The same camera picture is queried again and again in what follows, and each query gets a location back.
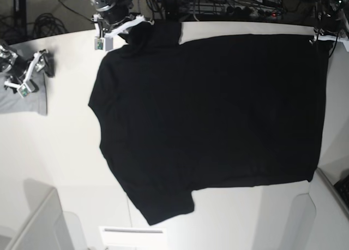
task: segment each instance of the floor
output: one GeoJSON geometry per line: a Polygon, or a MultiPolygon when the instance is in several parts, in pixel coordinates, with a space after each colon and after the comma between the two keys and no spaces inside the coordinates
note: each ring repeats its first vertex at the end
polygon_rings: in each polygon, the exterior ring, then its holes
{"type": "MultiPolygon", "coordinates": [[[[87,0],[68,0],[66,5],[85,16],[92,16],[95,13],[94,7],[87,0]]],[[[147,9],[145,0],[140,0],[141,12],[145,16],[151,16],[147,9]]],[[[11,15],[13,9],[13,0],[0,0],[0,15],[11,15]]],[[[138,2],[134,0],[134,11],[138,10],[138,2]]],[[[58,0],[27,0],[27,21],[34,22],[42,13],[52,13],[55,17],[61,19],[69,32],[78,32],[93,29],[93,24],[88,23],[83,18],[71,13],[64,8],[58,0]]]]}

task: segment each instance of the white tabletop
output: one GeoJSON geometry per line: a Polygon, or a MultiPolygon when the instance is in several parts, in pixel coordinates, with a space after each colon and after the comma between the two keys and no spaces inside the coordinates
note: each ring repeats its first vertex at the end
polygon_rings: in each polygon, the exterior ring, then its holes
{"type": "MultiPolygon", "coordinates": [[[[312,34],[313,31],[311,27],[271,23],[187,22],[183,25],[181,42],[247,33],[312,34]]],[[[80,218],[87,245],[103,250],[99,225],[146,227],[147,223],[127,200],[99,150],[99,123],[87,104],[105,53],[94,51],[93,38],[94,31],[84,31],[17,46],[27,53],[29,49],[43,48],[54,52],[56,77],[47,81],[48,116],[29,112],[0,115],[0,125],[6,126],[0,128],[0,136],[6,136],[0,138],[0,185],[5,187],[10,182],[27,198],[25,180],[57,187],[63,210],[80,218]]],[[[114,44],[121,47],[124,41],[116,38],[114,44]]],[[[347,58],[349,54],[339,44],[328,76],[325,150],[331,147],[344,125],[349,128],[346,124],[349,102],[344,92],[349,89],[347,58]]],[[[307,193],[309,187],[303,181],[196,191],[193,192],[194,213],[171,218],[157,227],[167,229],[171,250],[278,249],[291,202],[296,195],[307,193]]],[[[20,216],[30,210],[22,199],[16,201],[16,207],[21,210],[20,216]]],[[[15,226],[9,214],[0,212],[0,220],[0,226],[15,226]]]]}

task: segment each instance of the wire bundle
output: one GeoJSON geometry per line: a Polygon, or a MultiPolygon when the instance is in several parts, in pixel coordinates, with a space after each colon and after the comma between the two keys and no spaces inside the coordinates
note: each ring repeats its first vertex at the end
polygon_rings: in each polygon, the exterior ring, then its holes
{"type": "Polygon", "coordinates": [[[66,5],[64,4],[64,1],[67,1],[67,0],[58,0],[58,2],[59,2],[63,7],[65,7],[67,10],[69,10],[69,11],[71,11],[72,13],[74,13],[74,14],[76,14],[76,15],[82,17],[82,18],[84,18],[84,19],[85,19],[86,21],[88,21],[88,22],[91,22],[91,23],[93,22],[92,19],[90,19],[90,18],[84,16],[83,14],[78,13],[77,11],[73,10],[71,7],[66,6],[66,5]]]}
{"type": "Polygon", "coordinates": [[[68,30],[63,22],[51,13],[45,13],[36,18],[31,38],[38,39],[64,33],[68,33],[68,30]]]}
{"type": "Polygon", "coordinates": [[[163,6],[160,5],[160,0],[146,0],[147,6],[152,11],[152,18],[154,20],[155,14],[159,13],[161,19],[164,19],[163,6]]]}
{"type": "Polygon", "coordinates": [[[51,13],[41,14],[34,22],[27,24],[34,25],[31,34],[26,34],[21,27],[13,23],[13,16],[0,17],[0,38],[8,41],[9,44],[68,33],[63,22],[51,13]]]}

